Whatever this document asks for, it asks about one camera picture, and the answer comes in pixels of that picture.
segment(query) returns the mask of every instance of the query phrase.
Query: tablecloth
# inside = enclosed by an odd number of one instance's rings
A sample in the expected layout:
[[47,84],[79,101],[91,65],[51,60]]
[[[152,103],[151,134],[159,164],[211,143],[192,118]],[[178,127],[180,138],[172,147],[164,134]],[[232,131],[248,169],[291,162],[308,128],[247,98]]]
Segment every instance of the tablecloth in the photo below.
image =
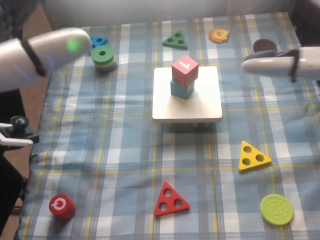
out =
[[[212,43],[213,28],[230,31]],[[100,76],[89,55],[52,74],[30,166],[18,235],[23,240],[320,239],[319,89],[241,72],[258,39],[278,51],[299,47],[286,13],[85,27],[106,36],[118,69]],[[163,47],[181,30],[188,50]],[[153,74],[182,55],[217,66],[222,120],[208,131],[176,132],[152,120]],[[241,142],[272,158],[240,174]],[[164,181],[190,204],[162,217]],[[56,220],[49,201],[67,194],[76,214]],[[260,202],[280,194],[293,221],[272,226]]]

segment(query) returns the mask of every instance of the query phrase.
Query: red triangle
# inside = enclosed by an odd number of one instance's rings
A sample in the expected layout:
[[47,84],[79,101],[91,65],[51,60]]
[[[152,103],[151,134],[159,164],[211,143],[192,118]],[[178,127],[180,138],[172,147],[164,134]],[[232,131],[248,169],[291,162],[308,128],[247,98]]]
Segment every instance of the red triangle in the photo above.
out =
[[[171,191],[170,196],[166,196],[165,192],[167,190]],[[181,201],[181,206],[175,206],[176,201]],[[163,204],[166,204],[166,210],[162,211],[161,207]],[[172,186],[169,185],[166,181],[162,185],[161,192],[159,194],[158,202],[156,203],[154,209],[154,215],[156,217],[163,216],[167,214],[173,214],[185,210],[189,210],[190,206],[174,189]]]

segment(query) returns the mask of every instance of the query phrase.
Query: white platform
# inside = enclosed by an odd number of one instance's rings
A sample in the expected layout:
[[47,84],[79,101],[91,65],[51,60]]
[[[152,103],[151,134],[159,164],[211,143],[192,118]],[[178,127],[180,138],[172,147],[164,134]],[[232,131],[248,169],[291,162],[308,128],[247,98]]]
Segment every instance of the white platform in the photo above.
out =
[[213,123],[222,118],[218,70],[200,66],[188,100],[171,95],[171,67],[158,67],[153,77],[152,118],[158,123]]

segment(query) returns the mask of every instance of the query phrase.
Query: number 1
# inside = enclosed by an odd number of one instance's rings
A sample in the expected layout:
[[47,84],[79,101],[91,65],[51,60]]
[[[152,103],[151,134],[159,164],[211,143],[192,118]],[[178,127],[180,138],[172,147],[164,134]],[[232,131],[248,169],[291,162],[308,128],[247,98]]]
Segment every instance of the number 1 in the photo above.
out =
[[186,69],[190,69],[190,63],[188,65],[184,64],[182,61],[179,62],[182,66],[184,66]]

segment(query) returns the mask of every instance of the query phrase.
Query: wooden floor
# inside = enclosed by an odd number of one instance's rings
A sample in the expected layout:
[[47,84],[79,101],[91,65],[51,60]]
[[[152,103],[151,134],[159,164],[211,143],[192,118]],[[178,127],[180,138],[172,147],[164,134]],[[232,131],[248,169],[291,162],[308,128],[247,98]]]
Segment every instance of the wooden floor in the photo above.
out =
[[[47,16],[41,5],[34,11],[23,27],[23,38],[30,38],[52,30]],[[20,89],[21,97],[25,109],[25,114],[29,118],[30,126],[36,131],[40,122],[44,100],[46,96],[48,78],[39,78],[33,85]],[[24,177],[29,176],[29,148],[23,148],[5,153],[5,157]],[[11,215],[0,236],[0,240],[12,240],[19,224],[19,215]]]

